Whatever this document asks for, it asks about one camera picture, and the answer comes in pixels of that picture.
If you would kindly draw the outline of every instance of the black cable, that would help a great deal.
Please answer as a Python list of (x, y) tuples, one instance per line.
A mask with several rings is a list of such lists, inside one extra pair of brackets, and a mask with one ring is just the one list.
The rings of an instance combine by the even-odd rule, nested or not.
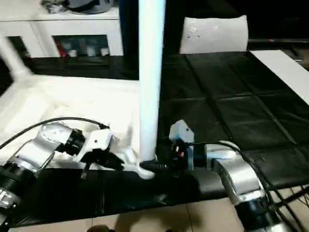
[[(223, 145), (223, 146), (227, 146), (229, 148), (231, 148), (232, 150), (238, 152), (241, 157), (244, 159), (244, 161), (246, 161), (247, 163), (249, 163), (249, 165), (254, 169), (255, 173), (258, 175), (261, 184), (263, 185), (265, 192), (268, 196), (269, 199), (272, 199), (270, 191), (268, 189), (268, 186), (270, 186), (270, 189), (273, 190), (276, 195), (279, 197), (279, 199), (281, 200), (282, 204), (286, 207), (286, 209), (289, 211), (289, 213), (291, 214), (292, 218), (295, 220), (296, 224), (298, 225), (299, 229), (301, 232), (306, 232), (307, 230), (305, 229), (305, 227), (303, 226), (302, 222), (300, 221), (300, 219), (297, 217), (297, 215), (295, 214), (295, 212), (291, 209), (291, 207), (288, 205), (288, 203), (285, 201), (285, 199), (282, 197), (282, 195), (279, 193), (279, 191), (276, 189), (276, 187), (270, 182), (270, 180), (265, 176), (265, 174), (262, 172), (262, 170), (260, 169), (260, 167), (258, 165), (255, 164), (255, 162), (249, 158), (248, 156), (246, 156), (239, 148), (229, 144), (229, 143), (225, 143), (225, 142), (220, 142), (220, 141), (205, 141), (205, 142), (193, 142), (193, 143), (187, 143), (187, 146), (192, 146), (192, 145)], [(279, 216), (282, 218), (283, 221), (288, 221), (286, 219), (286, 217), (280, 212), (278, 213)]]
[(304, 195), (304, 198), (305, 198), (306, 205), (307, 205), (307, 207), (308, 207), (308, 209), (309, 209), (308, 193)]
[(13, 137), (11, 137), (7, 141), (5, 141), (3, 144), (1, 144), (0, 150), (2, 148), (4, 148), (5, 146), (7, 146), (13, 140), (17, 139), (19, 136), (23, 135), (24, 133), (28, 132), (29, 130), (31, 130), (35, 127), (41, 126), (41, 125), (49, 123), (49, 122), (56, 122), (56, 121), (62, 121), (62, 120), (77, 120), (77, 121), (90, 122), (90, 123), (98, 125), (101, 129), (108, 128), (108, 126), (105, 126), (103, 123), (100, 123), (100, 122), (97, 122), (95, 120), (91, 120), (91, 119), (88, 119), (88, 118), (83, 118), (83, 117), (55, 117), (55, 118), (44, 120), (42, 122), (36, 123), (32, 126), (29, 126), (25, 129), (23, 129), (22, 131), (20, 131), (19, 133), (15, 134)]
[[(296, 193), (294, 192), (293, 188), (290, 188), (290, 190), (291, 190), (291, 192), (292, 192), (293, 195), (296, 194)], [(304, 202), (304, 201), (303, 201), (302, 199), (300, 199), (300, 198), (298, 198), (298, 200), (299, 200), (302, 204), (304, 204), (304, 205), (309, 209), (309, 204), (308, 204), (308, 201), (307, 201), (306, 196), (304, 196), (304, 198), (305, 198), (305, 201), (306, 201), (306, 202)]]
[[(284, 201), (287, 202), (287, 203), (295, 201), (296, 199), (299, 199), (300, 197), (306, 195), (308, 193), (308, 191), (309, 191), (309, 187), (303, 188), (302, 190), (296, 192), (295, 194), (285, 198)], [(280, 208), (282, 206), (284, 206), (283, 202), (278, 202), (275, 205), (275, 207), (277, 207), (277, 208)]]

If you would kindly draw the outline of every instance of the electrical wire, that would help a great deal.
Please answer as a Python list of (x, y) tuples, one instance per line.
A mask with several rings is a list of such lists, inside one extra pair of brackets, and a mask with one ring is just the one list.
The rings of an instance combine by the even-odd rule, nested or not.
[(308, 204), (309, 204), (309, 193), (305, 194), (305, 199), (307, 199)]
[[(290, 190), (291, 190), (292, 194), (295, 194), (293, 188), (290, 188)], [(309, 209), (309, 204), (308, 204), (308, 200), (306, 198), (306, 195), (304, 196), (304, 199), (305, 199), (306, 202), (304, 202), (302, 199), (298, 198), (298, 200)]]
[[(220, 141), (193, 142), (193, 143), (187, 143), (186, 145), (187, 146), (193, 146), (193, 145), (223, 145), (223, 146), (227, 146), (227, 147), (231, 148), (232, 150), (238, 152), (241, 155), (241, 157), (244, 159), (244, 161), (249, 163), (249, 165), (254, 169), (254, 171), (258, 175), (258, 177), (259, 177), (259, 179), (261, 181), (261, 184), (263, 185), (263, 187), (265, 189), (267, 197), (271, 201), (270, 203), (274, 203), (274, 200), (273, 200), (273, 198), (271, 196), (271, 193), (270, 193), (270, 190), (273, 190), (276, 193), (276, 195), (279, 197), (279, 199), (282, 201), (282, 204), (289, 211), (289, 213), (292, 216), (292, 218), (295, 220), (295, 222), (296, 222), (297, 226), (299, 227), (300, 231), (301, 232), (306, 232), (307, 231), (305, 229), (305, 227), (303, 226), (302, 222), (300, 221), (300, 219), (297, 217), (297, 215), (293, 211), (293, 209), (291, 209), (289, 204), (285, 201), (285, 199), (282, 197), (282, 195), (279, 193), (279, 191), (276, 189), (276, 187), (271, 183), (271, 181), (262, 172), (260, 167), (258, 165), (256, 165), (255, 162), (250, 157), (245, 155), (239, 148), (237, 148), (236, 146), (231, 145), (229, 143), (220, 142)], [(289, 220), (283, 215), (283, 213), (278, 208), (275, 208), (275, 210), (278, 213), (278, 215), (282, 218), (282, 220), (290, 227), (291, 230), (297, 231), (296, 228), (289, 222)]]
[(109, 128), (108, 126), (105, 126), (103, 123), (97, 122), (95, 120), (91, 120), (88, 118), (83, 118), (83, 117), (55, 117), (55, 118), (51, 118), (51, 119), (47, 119), (44, 120), (42, 122), (38, 122), (36, 124), (33, 124), (32, 126), (29, 126), (25, 129), (23, 129), (22, 131), (20, 131), (19, 133), (15, 134), (13, 137), (11, 137), (10, 139), (8, 139), (7, 141), (5, 141), (3, 144), (0, 145), (0, 150), (2, 148), (4, 148), (5, 146), (7, 146), (10, 142), (12, 142), (13, 140), (17, 139), (19, 136), (23, 135), (24, 133), (30, 131), (33, 128), (36, 128), (38, 126), (41, 126), (43, 124), (46, 123), (50, 123), (50, 122), (56, 122), (56, 121), (62, 121), (62, 120), (77, 120), (77, 121), (84, 121), (84, 122), (89, 122), (89, 123), (93, 123), (98, 125), (101, 129), (105, 129), (105, 128)]

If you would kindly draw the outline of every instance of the white cylindrical pole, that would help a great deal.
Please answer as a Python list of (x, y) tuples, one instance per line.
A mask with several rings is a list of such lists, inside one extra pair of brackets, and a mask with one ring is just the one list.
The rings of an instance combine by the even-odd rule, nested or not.
[(166, 0), (139, 0), (140, 157), (155, 159)]
[(22, 59), (15, 51), (7, 38), (0, 34), (0, 57), (8, 66), (14, 81), (31, 75), (30, 70), (24, 65)]

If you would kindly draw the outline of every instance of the tiled floor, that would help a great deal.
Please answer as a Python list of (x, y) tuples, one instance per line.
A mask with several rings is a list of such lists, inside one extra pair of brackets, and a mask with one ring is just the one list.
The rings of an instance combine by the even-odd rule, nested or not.
[[(281, 190), (284, 197), (290, 189)], [(309, 210), (300, 201), (290, 204), (306, 228), (309, 228)], [(142, 210), (121, 215), (69, 221), (41, 226), (11, 229), (11, 232), (85, 232), (91, 225), (105, 224), (116, 232), (243, 232), (234, 207), (229, 199)]]

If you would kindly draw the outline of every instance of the black tablecloth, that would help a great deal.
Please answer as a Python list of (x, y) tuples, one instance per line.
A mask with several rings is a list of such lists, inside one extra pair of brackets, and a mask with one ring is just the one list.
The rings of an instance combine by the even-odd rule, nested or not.
[[(138, 79), (137, 59), (132, 57), (25, 62), (40, 74)], [(164, 57), (158, 141), (168, 136), (170, 126), (179, 119), (195, 132), (196, 141), (236, 143), (278, 188), (309, 183), (309, 106), (249, 52)], [(12, 226), (225, 196), (220, 178), (204, 168), (178, 178), (157, 175), (152, 180), (142, 180), (135, 173), (90, 171), (82, 181), (80, 173), (43, 170)]]

